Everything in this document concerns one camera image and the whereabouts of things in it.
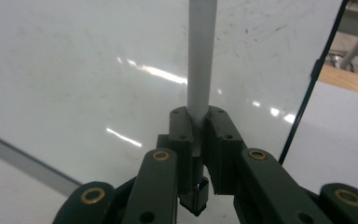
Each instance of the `white rod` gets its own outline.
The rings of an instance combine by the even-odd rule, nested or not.
[[[193,123],[193,156],[209,109],[217,0],[190,0],[188,20],[187,112]]]

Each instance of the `white cylindrical pole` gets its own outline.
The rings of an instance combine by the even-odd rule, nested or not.
[[[193,156],[209,109],[217,0],[190,0],[188,20],[187,112],[193,124]]]

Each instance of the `wooden surface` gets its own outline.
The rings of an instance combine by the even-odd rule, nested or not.
[[[319,80],[350,91],[358,91],[358,74],[324,65]]]

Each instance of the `brass screw hole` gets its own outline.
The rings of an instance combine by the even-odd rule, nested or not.
[[[101,188],[91,188],[84,191],[80,197],[82,203],[93,204],[99,202],[104,197],[104,191]]]
[[[263,161],[267,158],[267,154],[262,151],[252,150],[249,152],[249,156],[257,161]]]
[[[157,151],[153,154],[153,158],[156,161],[166,161],[170,157],[170,154],[166,151]]]
[[[340,199],[342,202],[358,207],[358,195],[346,190],[346,189],[336,189],[334,191],[334,194],[338,199]]]

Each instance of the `white table surface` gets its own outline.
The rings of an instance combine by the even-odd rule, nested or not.
[[[358,188],[358,92],[317,82],[283,167],[306,188]]]

